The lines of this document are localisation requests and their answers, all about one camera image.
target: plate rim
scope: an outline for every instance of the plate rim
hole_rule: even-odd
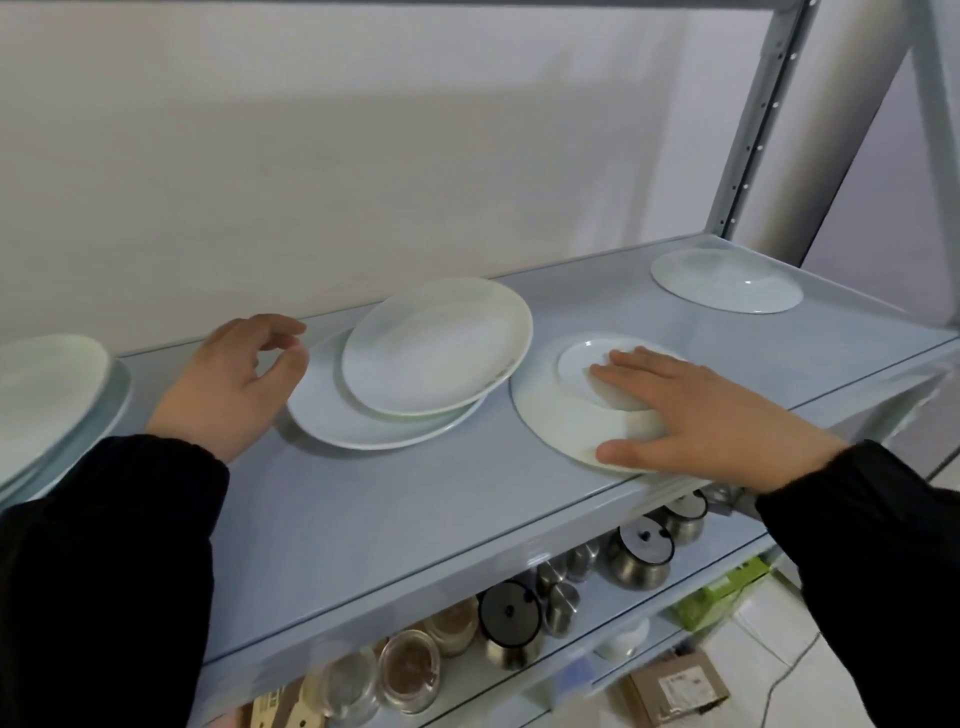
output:
[[[361,404],[363,404],[365,407],[368,407],[369,409],[372,409],[374,412],[380,412],[381,414],[384,414],[384,415],[392,415],[392,416],[394,416],[394,417],[426,417],[426,416],[428,416],[428,415],[440,415],[440,414],[443,414],[444,412],[449,412],[449,411],[451,411],[451,410],[458,409],[458,408],[460,408],[460,407],[465,407],[465,406],[467,406],[468,404],[470,404],[470,403],[472,403],[472,402],[474,402],[474,401],[483,399],[483,398],[486,397],[490,392],[492,392],[492,391],[493,391],[494,389],[496,389],[498,386],[500,386],[501,384],[503,384],[503,382],[505,382],[507,379],[509,379],[509,378],[513,375],[513,373],[516,371],[517,367],[519,367],[520,364],[523,363],[523,360],[526,358],[527,353],[530,351],[530,345],[533,343],[533,338],[534,338],[533,312],[530,310],[530,304],[528,304],[528,303],[523,299],[523,297],[520,296],[520,294],[518,294],[518,293],[517,293],[513,288],[511,288],[510,286],[505,285],[505,284],[501,283],[501,282],[498,281],[498,280],[485,279],[485,278],[479,278],[479,277],[473,277],[473,276],[453,276],[453,277],[449,277],[449,278],[432,279],[432,280],[425,281],[424,283],[421,283],[420,285],[413,286],[413,287],[411,287],[411,288],[407,288],[407,289],[405,289],[405,290],[403,290],[403,291],[398,291],[397,293],[394,293],[394,295],[391,296],[390,298],[384,299],[383,301],[381,301],[380,303],[378,303],[376,306],[373,307],[373,309],[371,309],[371,311],[370,311],[366,316],[363,317],[363,319],[361,319],[361,320],[356,324],[355,327],[353,327],[353,330],[356,331],[358,328],[360,328],[360,327],[363,325],[363,323],[364,323],[365,321],[367,321],[367,320],[373,315],[373,313],[376,312],[377,309],[379,309],[381,306],[385,305],[386,303],[389,303],[390,301],[392,301],[393,299],[395,299],[395,298],[397,298],[397,297],[399,297],[399,296],[405,296],[405,295],[411,294],[411,293],[413,293],[414,291],[420,290],[420,289],[425,288],[425,287],[427,287],[427,286],[429,286],[429,285],[435,285],[435,284],[442,283],[442,282],[451,282],[451,281],[456,281],[456,280],[471,280],[471,281],[478,281],[478,280],[479,280],[479,281],[483,281],[483,282],[486,283],[486,284],[489,284],[489,285],[495,286],[495,287],[497,287],[497,288],[503,289],[503,290],[506,291],[515,301],[517,301],[517,302],[519,303],[519,306],[517,307],[517,310],[522,311],[522,313],[523,313],[523,316],[522,316],[522,318],[523,318],[523,323],[524,323],[524,325],[526,326],[527,331],[526,331],[526,341],[524,342],[524,345],[523,345],[523,347],[521,348],[521,350],[520,350],[520,351],[518,352],[518,354],[516,355],[516,357],[515,357],[515,359],[514,359],[514,362],[513,362],[512,364],[510,364],[508,367],[506,367],[505,369],[503,369],[503,370],[499,373],[499,375],[496,376],[494,379],[492,379],[491,382],[490,382],[486,387],[484,387],[482,390],[479,390],[478,392],[476,392],[475,394],[471,395],[470,397],[468,397],[468,398],[465,399],[465,400],[459,400],[459,401],[456,402],[455,404],[449,404],[449,405],[446,405],[446,406],[444,406],[444,407],[439,407],[439,408],[435,408],[435,409],[418,410],[418,411],[416,411],[416,412],[414,412],[414,411],[400,411],[400,410],[394,410],[394,409],[384,409],[383,407],[373,407],[373,406],[371,406],[369,403],[363,401],[363,399],[362,399],[360,396],[357,395],[357,392],[356,392],[356,390],[354,389],[353,385],[350,384],[349,377],[348,377],[348,375],[347,375],[348,367],[346,366],[346,363],[347,363],[347,358],[348,358],[348,350],[349,350],[349,345],[350,345],[350,339],[353,338],[353,334],[351,334],[350,337],[349,337],[349,339],[347,340],[347,344],[344,346],[344,364],[343,364],[342,366],[343,366],[343,372],[344,372],[344,382],[347,384],[347,387],[349,388],[350,392],[352,392],[353,395],[357,398],[357,401],[359,401],[359,402],[360,402]]]
[[[46,496],[48,493],[50,493],[50,491],[52,491],[58,485],[58,483],[60,483],[61,480],[63,480],[66,477],[66,475],[71,470],[73,470],[74,466],[77,465],[77,463],[79,463],[81,459],[83,459],[83,457],[88,452],[90,452],[94,447],[96,447],[96,445],[101,440],[108,437],[110,433],[114,429],[116,429],[117,425],[120,423],[120,420],[126,414],[127,408],[130,406],[130,403],[133,397],[133,390],[134,390],[133,373],[130,367],[124,364],[120,359],[113,359],[113,361],[110,364],[109,371],[110,371],[110,376],[108,376],[108,382],[104,387],[105,392],[109,388],[109,381],[113,379],[112,375],[114,372],[119,372],[120,375],[118,376],[123,376],[126,383],[123,399],[120,401],[120,404],[117,406],[116,410],[113,412],[113,416],[110,418],[110,421],[106,424],[105,427],[103,427],[100,430],[99,434],[95,435],[91,439],[89,445],[84,448],[84,451],[76,459],[74,459],[72,463],[62,468],[60,472],[57,473],[56,475],[53,475],[35,492],[30,493],[28,496],[24,497],[24,494],[25,494],[24,489],[29,488],[31,485],[35,485],[39,481],[39,477],[43,475],[44,469],[48,467],[47,463],[41,462],[36,469],[37,472],[34,473],[34,475],[32,475],[31,477],[29,477],[27,480],[25,480],[15,490],[11,491],[8,494],[0,493],[0,512],[2,512],[7,508],[13,507],[15,505],[19,505],[20,503],[25,503],[30,500],[36,500],[38,498]],[[91,410],[87,412],[87,415],[89,415],[92,412],[92,409],[93,408],[91,408]],[[73,434],[73,432],[76,432],[77,429],[82,426],[83,426],[83,422],[80,422],[77,427],[71,430],[70,434]],[[60,446],[65,445],[64,441],[68,437],[69,437],[69,434],[67,435],[66,438],[63,439],[63,441],[60,441],[60,443],[58,443],[54,449],[50,450],[49,454],[54,456],[54,458],[51,458],[51,460],[55,459],[57,455],[57,449],[59,449]]]
[[[774,313],[784,313],[785,311],[789,311],[792,308],[796,308],[798,305],[804,302],[804,298],[805,298],[804,288],[799,283],[797,283],[797,281],[789,273],[787,273],[786,271],[782,271],[776,265],[772,265],[771,263],[768,263],[766,260],[762,260],[762,262],[765,263],[770,268],[771,275],[781,283],[785,283],[787,287],[790,288],[792,292],[795,294],[795,296],[797,297],[797,300],[794,303],[791,303],[790,305],[787,305],[787,306],[779,306],[776,308],[765,306],[762,310],[756,307],[753,307],[753,308],[747,308],[746,306],[730,307],[730,306],[719,305],[717,303],[708,303],[707,301],[704,301],[702,298],[697,297],[695,295],[691,297],[690,295],[678,293],[673,288],[667,287],[667,284],[660,279],[660,277],[662,276],[662,273],[660,273],[660,275],[658,276],[658,273],[656,272],[656,269],[658,267],[662,268],[662,265],[658,266],[658,263],[660,263],[664,259],[676,260],[679,258],[691,257],[692,255],[696,255],[704,251],[719,253],[721,255],[729,255],[731,253],[737,252],[735,249],[726,249],[726,248],[683,248],[678,251],[671,251],[669,253],[664,253],[662,255],[658,255],[657,258],[655,258],[654,261],[650,263],[650,278],[652,278],[654,280],[654,283],[656,283],[664,291],[666,291],[667,293],[673,296],[676,296],[679,299],[683,299],[684,301],[690,301],[691,303],[696,303],[697,305],[701,305],[705,308],[712,308],[713,310],[716,310],[716,311],[727,311],[728,313],[745,313],[745,314],[751,314],[756,316],[763,316],[763,315],[769,315]],[[749,251],[739,251],[739,252],[746,253],[747,255],[750,254]]]
[[[348,335],[348,339],[349,339],[349,335],[353,332],[354,329],[355,329],[355,327],[349,327],[349,328],[344,328],[344,329],[342,329],[342,330],[340,330],[340,331],[337,331],[337,332],[335,332],[335,333],[331,333],[331,334],[329,334],[328,336],[325,336],[323,339],[321,339],[321,340],[320,340],[319,342],[317,342],[316,344],[314,344],[312,347],[310,347],[310,351],[312,352],[312,351],[314,351],[315,349],[319,349],[319,348],[321,348],[321,347],[324,346],[324,345],[328,345],[328,344],[329,344],[330,342],[332,342],[334,339],[337,339],[338,337],[343,336],[344,334],[347,334],[347,335]],[[396,442],[393,442],[393,443],[384,443],[384,444],[379,444],[379,445],[366,445],[366,444],[361,445],[361,444],[356,444],[356,443],[350,443],[350,442],[348,442],[348,441],[346,441],[346,440],[339,440],[339,439],[336,439],[336,438],[332,438],[332,439],[331,439],[331,438],[327,438],[327,437],[325,437],[325,436],[324,436],[324,437],[319,437],[319,436],[316,435],[314,432],[311,432],[311,431],[308,430],[306,427],[304,427],[303,424],[302,424],[302,422],[298,419],[296,413],[294,412],[295,407],[291,406],[291,402],[293,401],[293,394],[290,396],[290,399],[287,401],[287,405],[286,405],[286,406],[287,406],[287,411],[290,413],[290,417],[291,417],[291,418],[293,419],[293,421],[297,424],[297,427],[299,427],[305,434],[309,435],[310,437],[314,438],[315,440],[319,440],[319,441],[322,442],[322,443],[327,443],[328,445],[332,445],[332,446],[335,447],[335,448],[359,450],[359,451],[364,451],[364,452],[373,452],[373,451],[377,451],[377,450],[388,450],[388,449],[408,448],[408,447],[410,447],[410,446],[412,446],[412,445],[418,445],[419,443],[423,443],[423,442],[426,442],[427,440],[432,440],[432,439],[435,438],[435,437],[439,437],[440,435],[444,434],[445,432],[447,432],[448,430],[452,429],[453,427],[459,425],[463,420],[465,420],[467,417],[469,417],[470,415],[472,415],[472,414],[480,407],[480,405],[483,404],[483,402],[486,400],[486,398],[487,398],[486,395],[484,395],[484,396],[480,397],[478,400],[474,400],[473,402],[468,402],[468,404],[462,405],[465,409],[464,409],[464,411],[463,411],[458,417],[456,417],[455,419],[453,419],[453,420],[451,420],[450,422],[446,423],[445,425],[443,425],[443,426],[441,426],[441,427],[438,427],[437,429],[430,430],[429,432],[426,432],[426,433],[424,433],[424,434],[422,434],[422,435],[418,435],[417,437],[409,438],[409,439],[407,439],[407,440],[396,441]],[[378,412],[377,410],[373,409],[372,407],[368,407],[366,404],[364,404],[362,401],[360,401],[359,398],[357,399],[357,401],[360,402],[360,404],[362,404],[364,407],[367,407],[367,409],[371,410],[371,412],[373,412],[373,413],[376,413],[376,414],[389,414],[389,413],[386,413],[386,412]],[[441,414],[444,414],[445,412],[449,412],[449,411],[451,411],[451,410],[444,410],[443,412],[437,412],[437,413],[435,413],[433,416],[441,415]]]
[[[91,392],[91,395],[88,398],[85,409],[79,416],[72,419],[70,425],[64,429],[64,432],[57,437],[46,449],[42,452],[36,453],[32,456],[31,460],[25,463],[22,467],[15,470],[13,473],[10,473],[7,477],[0,476],[0,489],[3,488],[7,483],[10,483],[13,480],[16,480],[18,477],[24,475],[32,466],[37,466],[37,464],[50,452],[57,449],[62,445],[63,441],[66,440],[70,433],[73,432],[80,423],[84,421],[86,416],[90,413],[93,407],[96,405],[97,400],[104,394],[104,390],[107,388],[107,384],[110,378],[110,373],[113,371],[113,362],[115,361],[113,357],[110,356],[110,352],[107,350],[101,342],[94,339],[92,336],[86,336],[81,333],[47,333],[41,334],[39,336],[29,336],[25,339],[16,339],[14,341],[8,342],[7,344],[0,345],[0,349],[5,349],[6,347],[15,347],[17,345],[24,345],[29,342],[37,342],[42,339],[73,339],[81,340],[87,344],[90,344],[98,350],[98,354],[102,359],[102,371],[100,373],[100,381],[97,382],[97,386]]]
[[[623,332],[616,332],[616,331],[605,331],[605,330],[590,329],[590,330],[578,331],[578,332],[576,332],[576,333],[566,334],[566,335],[562,335],[562,336],[557,336],[557,337],[555,337],[554,339],[551,339],[549,342],[545,343],[545,344],[543,345],[543,347],[542,347],[539,351],[534,352],[534,354],[533,354],[533,359],[531,360],[530,364],[533,365],[535,362],[539,362],[539,361],[540,361],[540,358],[542,357],[542,361],[544,362],[544,364],[546,364],[546,363],[548,363],[548,362],[553,362],[554,365],[555,365],[555,362],[557,361],[557,357],[559,356],[559,354],[562,353],[562,352],[565,352],[570,346],[574,346],[574,345],[576,345],[576,344],[578,344],[578,343],[580,343],[580,342],[582,342],[582,341],[587,341],[587,340],[589,340],[589,339],[602,338],[602,337],[603,337],[603,338],[633,339],[633,340],[637,340],[637,341],[639,341],[639,342],[643,342],[643,343],[645,343],[645,344],[649,344],[649,345],[655,346],[655,347],[657,347],[658,349],[663,350],[664,352],[669,352],[669,353],[671,353],[671,354],[676,354],[677,356],[681,356],[680,354],[677,354],[676,352],[673,352],[672,350],[670,350],[668,347],[665,347],[663,344],[660,344],[660,343],[654,342],[654,341],[650,341],[649,339],[645,339],[645,338],[642,337],[642,336],[637,336],[637,335],[635,335],[635,334],[628,334],[628,333],[623,333]],[[570,393],[563,387],[563,385],[560,383],[559,379],[558,379],[556,376],[543,377],[543,378],[540,380],[540,386],[547,386],[547,384],[549,384],[550,386],[553,387],[554,391],[556,392],[556,394],[557,394],[557,396],[558,396],[558,399],[569,400],[569,401],[575,403],[577,407],[582,408],[582,411],[584,411],[584,412],[586,412],[586,411],[588,411],[588,410],[589,410],[589,411],[602,412],[602,411],[604,411],[604,409],[605,409],[605,408],[603,408],[603,407],[595,404],[594,402],[591,402],[591,401],[589,401],[589,400],[584,400],[584,399],[582,399],[582,398],[578,398],[578,397],[570,394]],[[568,452],[568,451],[566,451],[566,450],[563,450],[563,449],[560,449],[560,448],[552,445],[551,443],[547,442],[539,432],[537,432],[533,427],[531,427],[530,424],[527,422],[527,420],[524,418],[524,416],[521,414],[521,412],[520,412],[521,407],[520,407],[520,406],[517,406],[517,403],[516,403],[516,379],[515,379],[515,378],[512,378],[512,379],[511,379],[511,382],[510,382],[510,395],[511,395],[511,397],[510,397],[511,402],[512,402],[513,405],[514,405],[514,410],[515,410],[517,416],[520,418],[520,420],[526,425],[526,427],[527,427],[527,428],[534,434],[534,436],[537,437],[537,439],[540,440],[544,445],[546,445],[547,447],[553,449],[554,451],[558,452],[559,454],[563,455],[564,457],[568,457],[569,459],[571,459],[571,460],[573,460],[573,461],[575,461],[575,462],[581,463],[582,465],[586,465],[586,466],[591,467],[591,468],[599,468],[599,469],[601,469],[601,470],[612,471],[612,472],[616,472],[616,473],[626,473],[626,474],[630,474],[630,475],[638,475],[638,474],[652,473],[652,472],[653,472],[653,471],[651,471],[651,470],[649,470],[649,469],[623,468],[623,467],[620,467],[620,466],[617,466],[617,465],[608,465],[608,464],[606,464],[606,463],[601,463],[599,460],[596,459],[595,456],[591,456],[590,459],[585,459],[584,457],[580,457],[580,456],[577,456],[577,455],[570,454],[570,452]],[[657,413],[657,411],[656,411],[655,409],[653,409],[653,408],[648,409],[648,410],[634,411],[634,412],[625,412],[625,411],[624,411],[623,414],[624,414],[625,416],[633,416],[633,417],[653,417],[653,416],[657,416],[657,417],[658,417],[658,416],[659,416],[659,414]]]

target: white wall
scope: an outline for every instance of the white wall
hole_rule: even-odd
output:
[[[799,262],[907,45],[901,0],[819,0],[733,240]]]
[[[0,6],[0,341],[701,230],[766,12]]]

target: hand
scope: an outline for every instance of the hand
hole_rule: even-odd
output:
[[[146,432],[206,448],[225,463],[267,431],[309,361],[306,325],[271,313],[234,319],[210,334],[156,406]],[[257,352],[283,349],[256,375]]]
[[[839,437],[707,367],[654,353],[610,352],[590,373],[656,409],[659,440],[611,440],[601,463],[721,480],[763,493],[823,468],[848,445]]]

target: right hand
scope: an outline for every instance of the right hand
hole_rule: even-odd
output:
[[[594,364],[590,373],[656,409],[667,434],[649,442],[603,443],[596,451],[602,463],[768,493],[820,470],[848,446],[707,367],[643,347],[610,352],[610,361]]]

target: white shelf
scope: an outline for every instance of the white shelf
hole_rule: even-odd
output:
[[[558,336],[618,331],[710,366],[817,425],[960,357],[955,331],[777,261],[769,262],[804,289],[804,301],[780,314],[671,296],[650,278],[650,264],[694,246],[731,243],[696,235],[499,280],[530,305],[532,351]],[[355,326],[369,310],[308,319],[304,344]],[[124,358],[134,394],[117,434],[142,431],[196,348]],[[336,449],[281,423],[230,473],[212,539],[216,589],[195,725],[701,485],[662,474],[625,479],[562,456],[520,420],[507,387],[443,437],[389,452]]]
[[[643,667],[661,653],[677,646],[691,634],[673,622],[669,615],[661,613],[650,617],[650,635],[643,644],[643,650],[629,660],[622,663],[611,663],[595,652],[590,655],[590,669],[593,672],[593,685],[590,693],[604,690],[608,685],[615,683],[627,673],[633,672],[638,667]]]
[[[650,642],[651,648],[656,647],[683,631],[658,617],[659,612],[772,545],[773,539],[762,523],[740,513],[728,517],[710,513],[700,540],[677,549],[670,576],[658,590],[624,589],[605,569],[599,570],[578,585],[581,611],[572,632],[561,640],[547,637],[540,658],[531,666],[517,672],[504,671],[487,660],[482,645],[475,641],[466,654],[444,664],[440,695],[429,709],[416,716],[405,716],[383,708],[369,725],[371,728],[454,728],[472,718],[488,716],[498,705],[581,657],[595,658],[597,666],[614,670],[616,666],[596,657],[592,650],[615,634],[620,624],[640,615],[650,615],[649,639],[657,640]],[[634,657],[631,663],[639,658]]]

